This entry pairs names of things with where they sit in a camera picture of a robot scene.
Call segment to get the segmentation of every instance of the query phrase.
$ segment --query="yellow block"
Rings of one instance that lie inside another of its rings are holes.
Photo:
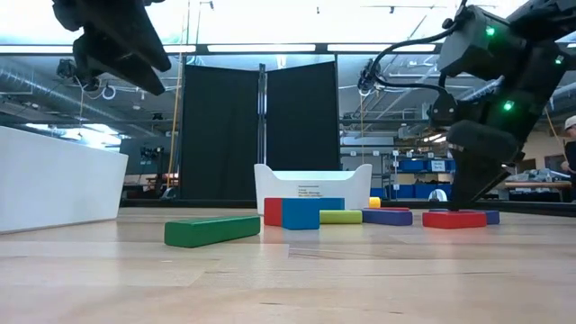
[[[380,208],[380,197],[370,197],[368,208]]]

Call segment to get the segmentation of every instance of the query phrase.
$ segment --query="black partition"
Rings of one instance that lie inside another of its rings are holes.
[[[268,72],[266,163],[273,170],[339,170],[336,62]]]
[[[258,72],[187,66],[184,77],[181,198],[256,199]]]

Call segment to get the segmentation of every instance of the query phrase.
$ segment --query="green led light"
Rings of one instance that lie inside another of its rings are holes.
[[[496,33],[496,30],[494,29],[494,27],[486,27],[486,35],[488,36],[494,36],[494,34]]]
[[[506,103],[504,103],[504,110],[505,111],[509,111],[512,108],[514,108],[514,102],[506,101]]]

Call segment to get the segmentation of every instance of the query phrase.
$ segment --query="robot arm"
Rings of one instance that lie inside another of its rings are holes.
[[[446,141],[456,163],[451,201],[458,209],[509,176],[502,164],[523,159],[529,133],[565,72],[575,68],[574,56],[554,41],[576,31],[576,4],[531,0],[503,19],[464,1],[445,28],[451,32],[437,62],[443,76],[500,79],[493,92],[470,101],[438,90],[429,112],[432,127],[449,127]],[[363,72],[359,85],[394,86],[371,72]]]
[[[108,72],[160,95],[165,91],[152,68],[171,68],[145,6],[164,0],[53,0],[60,24],[69,31],[84,28],[74,41],[75,77],[84,88],[97,85]]]

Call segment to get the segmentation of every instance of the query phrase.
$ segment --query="red wooden block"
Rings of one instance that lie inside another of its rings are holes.
[[[382,211],[396,211],[396,212],[409,212],[410,208],[408,207],[380,207],[380,208],[370,208],[370,209],[377,209]]]
[[[264,198],[264,224],[282,226],[282,198]]]
[[[486,227],[486,214],[475,211],[424,212],[422,225],[446,230]]]

